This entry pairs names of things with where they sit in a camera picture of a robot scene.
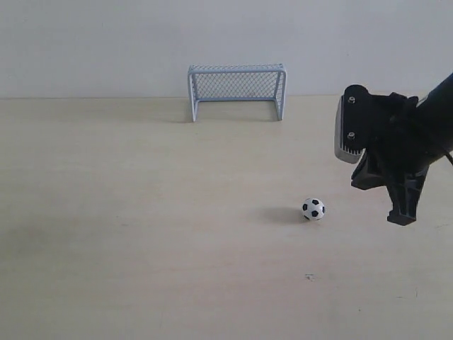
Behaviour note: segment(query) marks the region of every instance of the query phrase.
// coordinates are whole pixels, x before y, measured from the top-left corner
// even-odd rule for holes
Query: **white goal frame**
[[[273,101],[277,120],[283,120],[287,72],[283,64],[245,66],[191,65],[188,90],[192,121],[203,101]]]

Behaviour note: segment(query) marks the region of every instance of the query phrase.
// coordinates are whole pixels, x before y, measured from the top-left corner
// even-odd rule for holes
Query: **black robotic arm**
[[[393,209],[387,220],[416,221],[417,205],[433,162],[453,164],[453,74],[425,98],[373,95],[360,85],[346,88],[336,116],[335,155],[355,164],[352,186],[386,186]]]

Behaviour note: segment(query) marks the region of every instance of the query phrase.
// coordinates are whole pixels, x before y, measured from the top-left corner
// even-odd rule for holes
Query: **white wall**
[[[287,65],[289,94],[425,91],[449,0],[0,0],[0,97],[186,96],[189,64]]]

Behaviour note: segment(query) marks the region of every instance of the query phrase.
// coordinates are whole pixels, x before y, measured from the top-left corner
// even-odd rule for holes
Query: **goal post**
[[[283,120],[287,72],[283,64],[245,66],[191,65],[188,90],[192,120],[203,101],[273,101],[277,119]]]

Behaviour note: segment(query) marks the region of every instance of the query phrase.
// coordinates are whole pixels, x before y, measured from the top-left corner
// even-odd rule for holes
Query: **black and white ball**
[[[302,204],[302,214],[310,221],[317,221],[326,214],[326,206],[318,198],[307,198]]]

